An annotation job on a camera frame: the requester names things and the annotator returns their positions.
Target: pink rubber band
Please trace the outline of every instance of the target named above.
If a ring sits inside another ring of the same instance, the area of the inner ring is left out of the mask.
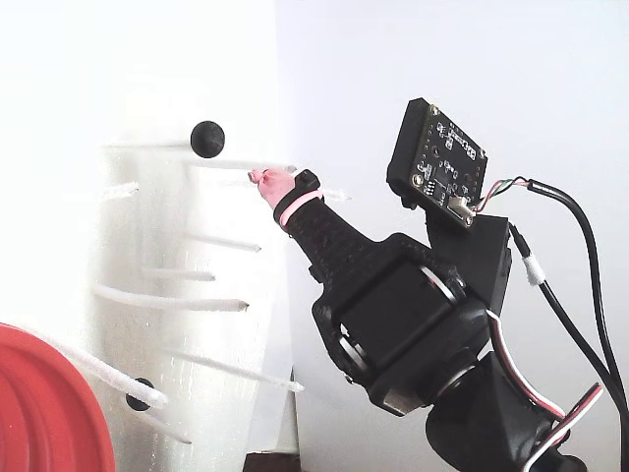
[[[309,202],[314,199],[322,199],[323,192],[321,190],[313,190],[312,192],[308,192],[307,194],[301,195],[298,199],[292,202],[288,207],[284,210],[282,215],[279,217],[279,225],[282,229],[288,223],[288,219],[293,215],[295,211],[297,211],[303,204]]]

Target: red plastic lid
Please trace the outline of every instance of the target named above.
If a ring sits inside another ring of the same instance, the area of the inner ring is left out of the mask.
[[[107,423],[56,349],[0,324],[0,471],[114,472]]]

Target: electronic component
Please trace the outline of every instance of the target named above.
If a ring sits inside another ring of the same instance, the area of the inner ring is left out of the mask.
[[[423,98],[409,102],[386,179],[405,207],[470,227],[485,170],[483,149],[437,107]]]

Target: white backdrop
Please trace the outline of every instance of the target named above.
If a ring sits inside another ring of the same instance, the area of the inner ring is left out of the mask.
[[[598,236],[607,325],[629,382],[627,3],[279,0],[277,18],[288,152],[322,185],[354,197],[337,210],[375,240],[404,231],[427,241],[423,214],[400,206],[385,171],[407,101],[437,104],[486,149],[486,186],[523,174],[582,204]],[[585,245],[568,211],[522,189],[488,211],[519,225],[566,310],[596,344]],[[398,419],[377,409],[327,358],[311,315],[320,288],[296,245],[290,252],[295,372],[307,388],[297,398],[304,468],[450,470],[426,441],[426,411]],[[521,370],[564,408],[596,381],[518,258],[503,319]],[[618,443],[606,396],[563,450],[611,471]]]

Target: black knob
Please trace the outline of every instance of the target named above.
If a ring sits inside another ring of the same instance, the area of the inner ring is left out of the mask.
[[[225,133],[213,121],[201,121],[190,134],[190,146],[201,157],[216,157],[225,147]]]
[[[138,377],[136,380],[141,384],[148,385],[151,388],[154,388],[153,384],[147,379]],[[126,396],[126,399],[127,399],[127,404],[136,411],[146,411],[148,408],[150,408],[150,406],[148,406],[146,403],[144,403],[141,400],[138,400],[137,398],[130,396],[129,394]]]

